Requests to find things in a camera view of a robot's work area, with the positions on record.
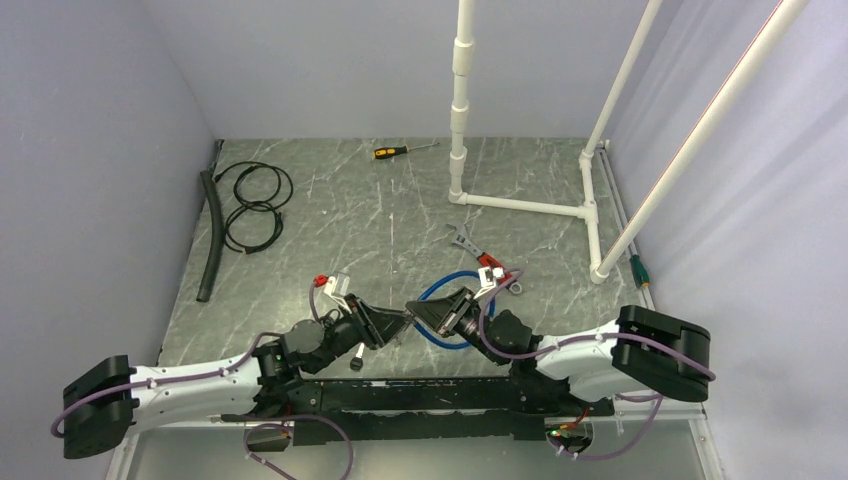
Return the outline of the blue cable lock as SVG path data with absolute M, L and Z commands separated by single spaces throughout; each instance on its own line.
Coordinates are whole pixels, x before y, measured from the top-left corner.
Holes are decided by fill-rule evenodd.
M 479 279 L 477 271 L 472 272 L 471 270 L 464 270 L 448 274 L 433 283 L 416 300 L 433 300 L 442 298 L 454 293 L 459 288 L 468 288 L 474 293 L 476 293 L 479 288 Z M 480 299 L 479 301 L 480 305 L 487 309 L 486 314 L 481 313 L 479 316 L 478 327 L 480 333 L 480 318 L 483 318 L 484 321 L 488 321 L 493 317 L 495 312 L 495 300 L 493 299 L 492 295 L 490 295 Z M 413 321 L 415 330 L 419 334 L 421 334 L 429 343 L 436 347 L 451 351 L 474 348 L 483 353 L 484 355 L 491 356 L 493 354 L 492 350 L 486 346 L 481 334 L 481 344 L 471 345 L 458 335 L 442 337 L 433 332 L 429 327 L 425 326 L 420 321 L 416 321 L 414 319 Z

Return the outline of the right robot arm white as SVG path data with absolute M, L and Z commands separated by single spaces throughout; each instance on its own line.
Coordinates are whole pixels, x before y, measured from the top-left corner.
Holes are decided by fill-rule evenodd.
M 710 333 L 695 324 L 626 305 L 617 318 L 568 335 L 539 335 L 514 313 L 495 316 L 493 296 L 462 287 L 438 298 L 409 301 L 418 323 L 459 336 L 517 381 L 551 388 L 557 411 L 574 415 L 588 402 L 643 390 L 681 402 L 704 402 L 716 375 L 709 367 Z

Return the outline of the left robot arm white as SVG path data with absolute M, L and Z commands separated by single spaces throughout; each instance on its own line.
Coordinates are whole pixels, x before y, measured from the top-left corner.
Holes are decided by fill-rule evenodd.
M 403 310 L 376 308 L 349 294 L 338 317 L 301 320 L 285 333 L 261 332 L 239 355 L 176 367 L 133 366 L 108 357 L 67 385 L 50 433 L 67 459 L 116 448 L 126 436 L 211 415 L 279 417 L 303 374 L 315 374 L 359 347 L 386 346 L 411 323 Z

